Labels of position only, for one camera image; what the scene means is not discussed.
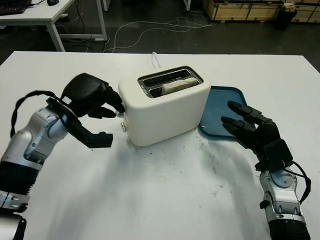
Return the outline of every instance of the desk leg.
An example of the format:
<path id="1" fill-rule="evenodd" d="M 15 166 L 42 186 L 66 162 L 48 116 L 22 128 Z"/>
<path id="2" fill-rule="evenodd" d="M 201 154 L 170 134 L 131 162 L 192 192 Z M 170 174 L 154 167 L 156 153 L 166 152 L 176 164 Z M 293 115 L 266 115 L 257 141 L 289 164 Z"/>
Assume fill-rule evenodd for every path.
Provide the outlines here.
<path id="1" fill-rule="evenodd" d="M 106 41 L 107 40 L 107 32 L 106 32 L 106 26 L 105 26 L 105 20 L 104 20 L 104 12 L 102 11 L 102 7 L 101 7 L 101 0 L 96 0 L 96 7 L 98 10 L 103 40 Z"/>
<path id="2" fill-rule="evenodd" d="M 108 12 L 108 3 L 107 0 L 102 0 L 104 11 Z"/>
<path id="3" fill-rule="evenodd" d="M 46 25 L 46 28 L 48 29 L 49 31 L 49 34 L 51 36 L 51 39 L 53 41 L 53 44 L 55 46 L 55 49 L 58 51 L 58 52 L 65 52 L 65 48 L 61 42 L 61 38 L 59 36 L 59 33 L 56 29 L 56 26 L 55 24 L 52 22 L 52 21 L 47 21 L 45 23 Z"/>

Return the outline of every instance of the wooden pallet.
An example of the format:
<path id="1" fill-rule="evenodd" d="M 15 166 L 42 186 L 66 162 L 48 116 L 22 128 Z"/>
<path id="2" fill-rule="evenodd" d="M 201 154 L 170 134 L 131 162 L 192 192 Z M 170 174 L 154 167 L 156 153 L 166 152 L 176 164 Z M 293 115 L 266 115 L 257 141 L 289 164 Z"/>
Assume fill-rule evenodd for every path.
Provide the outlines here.
<path id="1" fill-rule="evenodd" d="M 278 12 L 274 3 L 232 3 L 203 0 L 203 7 L 212 21 L 270 21 Z"/>
<path id="2" fill-rule="evenodd" d="M 316 4 L 296 3 L 297 15 L 292 22 L 320 23 L 320 0 Z M 253 1 L 219 1 L 202 0 L 204 9 L 212 21 L 272 21 L 276 18 L 282 5 L 281 1 L 253 3 Z"/>
<path id="3" fill-rule="evenodd" d="M 292 22 L 299 23 L 320 23 L 320 6 L 298 5 L 297 13 Z"/>

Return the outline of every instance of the toaster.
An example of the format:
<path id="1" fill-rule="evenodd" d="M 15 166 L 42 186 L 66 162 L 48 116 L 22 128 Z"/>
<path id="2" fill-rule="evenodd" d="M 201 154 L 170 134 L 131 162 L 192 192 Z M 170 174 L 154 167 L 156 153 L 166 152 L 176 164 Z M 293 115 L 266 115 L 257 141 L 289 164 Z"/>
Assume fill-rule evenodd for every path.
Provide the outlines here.
<path id="1" fill-rule="evenodd" d="M 121 124 L 137 146 L 151 145 L 195 128 L 211 84 L 189 66 L 130 76 L 119 83 Z"/>

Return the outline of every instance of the white table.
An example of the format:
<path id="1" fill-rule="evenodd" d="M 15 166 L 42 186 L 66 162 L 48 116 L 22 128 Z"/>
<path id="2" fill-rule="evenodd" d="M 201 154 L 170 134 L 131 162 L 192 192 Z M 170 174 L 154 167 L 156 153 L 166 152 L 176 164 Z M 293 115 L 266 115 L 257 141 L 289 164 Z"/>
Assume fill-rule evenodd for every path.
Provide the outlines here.
<path id="1" fill-rule="evenodd" d="M 22 14 L 0 16 L 0 25 L 2 26 L 46 26 L 53 44 L 57 51 L 65 52 L 61 38 L 79 38 L 79 39 L 101 39 L 107 40 L 106 26 L 101 6 L 101 0 L 96 0 L 97 12 L 99 16 L 102 34 L 59 34 L 55 22 L 69 8 L 75 0 L 59 0 L 54 6 L 49 6 L 47 0 L 27 8 Z"/>
<path id="2" fill-rule="evenodd" d="M 294 159 L 312 179 L 302 204 L 312 239 L 320 234 L 320 74 L 302 56 L 158 54 L 163 68 L 189 65 L 216 86 L 242 90 L 271 117 Z M 20 97 L 60 95 L 77 74 L 110 83 L 153 69 L 151 54 L 14 52 L 0 67 L 0 154 Z M 46 97 L 18 112 L 24 127 Z M 23 216 L 26 240 L 268 240 L 256 157 L 233 141 L 211 141 L 197 129 L 147 147 L 122 132 L 120 118 L 82 118 L 92 132 L 113 133 L 111 148 L 86 148 L 71 135 L 46 160 Z M 298 179 L 300 197 L 305 188 Z"/>

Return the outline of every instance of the floor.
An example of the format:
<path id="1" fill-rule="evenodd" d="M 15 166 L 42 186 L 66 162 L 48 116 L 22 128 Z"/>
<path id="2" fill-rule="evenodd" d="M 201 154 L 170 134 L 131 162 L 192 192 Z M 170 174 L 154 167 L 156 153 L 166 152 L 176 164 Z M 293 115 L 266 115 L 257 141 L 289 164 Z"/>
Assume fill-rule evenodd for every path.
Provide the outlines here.
<path id="1" fill-rule="evenodd" d="M 84 33 L 99 34 L 97 9 L 92 4 L 94 1 L 77 1 Z M 68 52 L 97 53 L 110 53 L 116 46 L 126 48 L 116 48 L 115 53 L 303 55 L 320 71 L 320 24 L 294 23 L 286 31 L 278 31 L 273 29 L 271 23 L 212 23 L 201 11 L 201 4 L 193 1 L 193 11 L 185 12 L 183 0 L 135 0 L 131 4 L 112 0 L 109 11 L 104 13 L 110 37 L 108 43 L 64 39 L 64 47 Z M 58 31 L 81 33 L 83 25 L 77 18 L 76 5 L 73 4 L 67 13 L 69 21 L 57 23 Z M 129 24 L 136 21 L 168 24 Z M 117 32 L 115 42 L 116 31 L 126 24 L 129 25 Z M 54 50 L 50 36 L 43 27 L 11 27 L 0 31 L 0 64 L 13 51 Z"/>

